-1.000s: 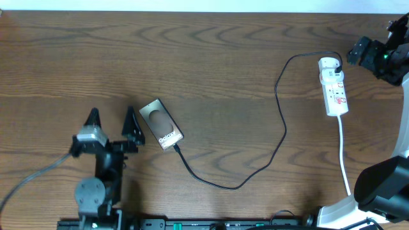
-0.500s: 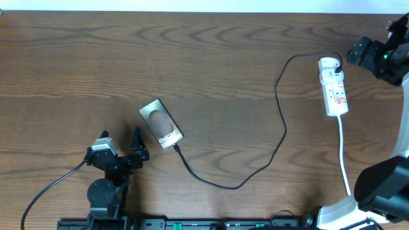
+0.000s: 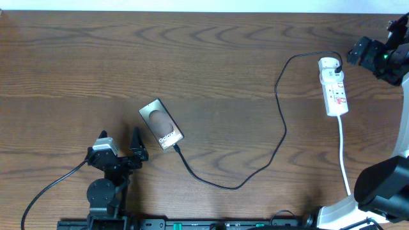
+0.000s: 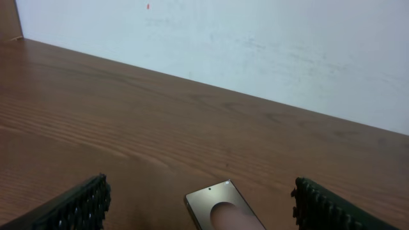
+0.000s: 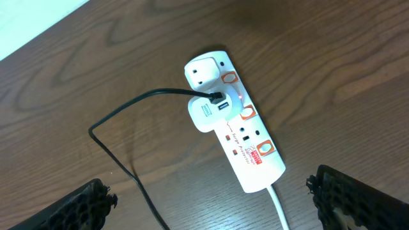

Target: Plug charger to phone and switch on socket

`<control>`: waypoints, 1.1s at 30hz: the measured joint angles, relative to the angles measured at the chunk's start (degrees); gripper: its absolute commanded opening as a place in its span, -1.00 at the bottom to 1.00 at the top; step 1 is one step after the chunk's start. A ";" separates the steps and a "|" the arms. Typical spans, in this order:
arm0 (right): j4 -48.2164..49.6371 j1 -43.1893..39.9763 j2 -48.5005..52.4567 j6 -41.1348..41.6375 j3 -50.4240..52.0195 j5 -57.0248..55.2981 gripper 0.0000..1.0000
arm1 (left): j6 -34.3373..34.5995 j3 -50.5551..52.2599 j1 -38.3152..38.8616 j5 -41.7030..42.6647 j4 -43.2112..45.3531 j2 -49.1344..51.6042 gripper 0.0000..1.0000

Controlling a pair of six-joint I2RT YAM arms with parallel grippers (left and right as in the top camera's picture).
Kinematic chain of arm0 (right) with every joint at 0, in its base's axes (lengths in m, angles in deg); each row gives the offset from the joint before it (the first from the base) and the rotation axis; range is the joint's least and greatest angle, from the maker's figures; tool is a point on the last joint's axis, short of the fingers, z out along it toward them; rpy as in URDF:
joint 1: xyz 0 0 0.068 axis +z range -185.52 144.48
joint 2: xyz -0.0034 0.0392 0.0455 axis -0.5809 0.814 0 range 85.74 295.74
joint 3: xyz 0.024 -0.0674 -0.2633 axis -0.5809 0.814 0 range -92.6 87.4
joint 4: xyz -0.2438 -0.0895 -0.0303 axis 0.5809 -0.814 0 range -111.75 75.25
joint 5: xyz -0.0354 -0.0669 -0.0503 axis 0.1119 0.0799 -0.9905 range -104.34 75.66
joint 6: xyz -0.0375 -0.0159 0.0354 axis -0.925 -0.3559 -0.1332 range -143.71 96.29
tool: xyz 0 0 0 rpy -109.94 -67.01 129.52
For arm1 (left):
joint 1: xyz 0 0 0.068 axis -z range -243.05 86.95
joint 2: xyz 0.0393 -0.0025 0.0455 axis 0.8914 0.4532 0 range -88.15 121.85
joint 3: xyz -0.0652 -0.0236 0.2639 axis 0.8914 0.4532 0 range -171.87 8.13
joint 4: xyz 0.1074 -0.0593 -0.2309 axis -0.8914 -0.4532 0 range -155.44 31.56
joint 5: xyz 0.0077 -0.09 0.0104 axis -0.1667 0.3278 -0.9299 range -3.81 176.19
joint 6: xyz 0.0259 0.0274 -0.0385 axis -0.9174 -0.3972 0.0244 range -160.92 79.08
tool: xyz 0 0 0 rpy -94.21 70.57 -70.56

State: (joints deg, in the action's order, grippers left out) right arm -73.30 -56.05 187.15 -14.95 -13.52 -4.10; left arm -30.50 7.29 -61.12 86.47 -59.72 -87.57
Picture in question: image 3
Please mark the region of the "Galaxy S25 Ultra smartphone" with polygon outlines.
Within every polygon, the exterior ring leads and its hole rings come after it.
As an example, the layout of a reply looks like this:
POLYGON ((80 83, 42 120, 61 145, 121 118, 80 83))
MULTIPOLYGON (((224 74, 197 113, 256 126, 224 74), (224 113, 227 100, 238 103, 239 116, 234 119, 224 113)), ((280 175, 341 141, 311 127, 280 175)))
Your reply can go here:
POLYGON ((139 114, 164 151, 184 139, 183 132, 159 98, 139 109, 139 114))

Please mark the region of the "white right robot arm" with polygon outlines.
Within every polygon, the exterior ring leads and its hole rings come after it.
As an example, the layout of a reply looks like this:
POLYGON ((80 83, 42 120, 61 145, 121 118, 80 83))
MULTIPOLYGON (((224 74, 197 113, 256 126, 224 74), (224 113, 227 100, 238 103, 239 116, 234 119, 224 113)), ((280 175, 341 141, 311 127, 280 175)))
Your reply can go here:
POLYGON ((389 22, 386 43, 361 37, 347 54, 377 79, 402 87, 403 110, 391 156, 364 169, 354 190, 319 209, 311 225, 319 229, 379 229, 381 223, 408 220, 408 15, 389 22))

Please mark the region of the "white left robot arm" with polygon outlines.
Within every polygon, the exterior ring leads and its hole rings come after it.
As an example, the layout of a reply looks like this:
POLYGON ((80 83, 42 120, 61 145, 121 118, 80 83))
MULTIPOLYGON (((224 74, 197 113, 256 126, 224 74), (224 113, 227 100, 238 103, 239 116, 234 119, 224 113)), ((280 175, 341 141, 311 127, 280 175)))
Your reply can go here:
POLYGON ((130 176, 148 160, 148 152, 134 128, 127 157, 118 156, 119 148, 104 130, 95 143, 88 148, 85 161, 101 170, 104 177, 95 180, 87 189, 89 215, 87 229, 138 229, 136 221, 126 211, 126 198, 130 176))

